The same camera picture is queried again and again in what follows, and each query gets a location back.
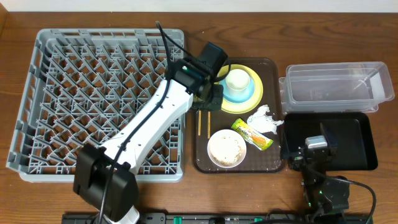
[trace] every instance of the white cup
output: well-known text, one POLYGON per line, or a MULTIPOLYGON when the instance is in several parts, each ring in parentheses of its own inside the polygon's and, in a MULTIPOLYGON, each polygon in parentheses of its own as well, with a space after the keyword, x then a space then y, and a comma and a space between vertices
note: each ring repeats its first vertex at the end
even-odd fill
POLYGON ((250 84, 250 76, 241 69, 234 69, 225 78, 226 89, 230 96, 239 96, 250 84))

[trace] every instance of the wooden surface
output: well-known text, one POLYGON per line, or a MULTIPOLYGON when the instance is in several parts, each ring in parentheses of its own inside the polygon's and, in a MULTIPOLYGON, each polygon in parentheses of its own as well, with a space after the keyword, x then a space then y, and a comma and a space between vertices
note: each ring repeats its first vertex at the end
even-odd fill
MULTIPOLYGON (((185 31, 191 52, 211 41, 230 57, 268 57, 285 76, 291 64, 382 61, 398 91, 397 14, 171 14, 10 13, 0 38, 0 223, 60 223, 62 214, 94 212, 72 184, 31 184, 6 169, 6 159, 37 32, 43 28, 154 28, 185 31)), ((379 167, 372 172, 333 172, 364 182, 377 195, 375 223, 398 220, 398 100, 368 114, 379 167)), ((143 210, 169 213, 262 213, 303 205, 300 173, 206 175, 191 162, 187 128, 185 176, 177 184, 140 184, 143 210)), ((368 213, 371 195, 350 188, 350 212, 368 213)))
POLYGON ((2 28, 4 24, 6 23, 6 18, 7 18, 8 12, 6 8, 0 3, 0 36, 2 32, 2 28))

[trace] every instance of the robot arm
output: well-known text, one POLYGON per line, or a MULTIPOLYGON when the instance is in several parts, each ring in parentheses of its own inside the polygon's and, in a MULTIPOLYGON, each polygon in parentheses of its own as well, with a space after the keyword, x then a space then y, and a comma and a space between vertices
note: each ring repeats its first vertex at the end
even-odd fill
POLYGON ((208 43, 198 58, 170 62, 166 71, 168 81, 161 82, 155 95, 125 128, 99 148, 84 145, 77 157, 73 191, 98 210, 104 197, 103 211, 112 222, 137 222, 139 214, 134 204, 139 191, 135 175, 139 167, 161 135, 191 106, 205 110, 221 108, 223 87, 214 82, 220 79, 216 76, 227 59, 221 48, 208 43), (166 91, 164 101, 154 111, 166 91), (194 103, 194 97, 200 102, 194 103), (111 164, 115 172, 107 168, 111 164))
MULTIPOLYGON (((166 83, 166 80, 160 83, 154 96, 123 130, 101 145, 106 148, 105 155, 114 159, 119 146, 126 140, 128 134, 131 133, 159 102, 164 94, 166 83)), ((131 172, 137 174, 140 165, 144 162, 146 155, 148 155, 148 152, 152 149, 156 141, 178 117, 191 108, 192 102, 193 94, 187 93, 187 88, 185 86, 179 84, 175 80, 171 80, 169 92, 162 103, 162 107, 144 123, 135 135, 133 135, 126 146, 126 150, 120 155, 118 163, 123 164, 128 162, 131 166, 131 172)))

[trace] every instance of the gray dish rack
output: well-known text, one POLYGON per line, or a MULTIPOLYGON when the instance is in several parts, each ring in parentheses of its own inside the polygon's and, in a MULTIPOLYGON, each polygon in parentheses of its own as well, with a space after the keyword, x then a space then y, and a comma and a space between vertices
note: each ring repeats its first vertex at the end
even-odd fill
MULTIPOLYGON (((184 46, 183 32, 165 33, 184 46)), ((172 60, 183 52, 169 44, 172 60)), ((120 131, 167 66, 157 29, 43 29, 37 34, 6 166, 29 182, 73 182, 78 151, 120 131)), ((137 181, 182 178, 185 117, 141 165, 137 181)))

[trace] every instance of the yellow plate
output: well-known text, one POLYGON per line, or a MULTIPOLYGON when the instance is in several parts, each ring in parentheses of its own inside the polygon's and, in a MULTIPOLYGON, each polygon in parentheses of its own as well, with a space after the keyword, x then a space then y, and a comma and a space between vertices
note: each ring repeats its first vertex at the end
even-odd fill
MULTIPOLYGON (((227 113, 242 114, 253 110, 260 103, 263 92, 262 81, 259 75, 257 75, 255 71, 253 71, 251 68, 247 66, 233 64, 231 65, 231 70, 234 69, 244 70, 250 75, 250 77, 254 81, 254 93, 248 100, 246 100, 243 103, 232 103, 223 98, 223 104, 221 105, 221 109, 227 113)), ((228 65, 221 68, 220 72, 218 73, 218 76, 221 77, 225 75, 227 71, 228 71, 228 65)))

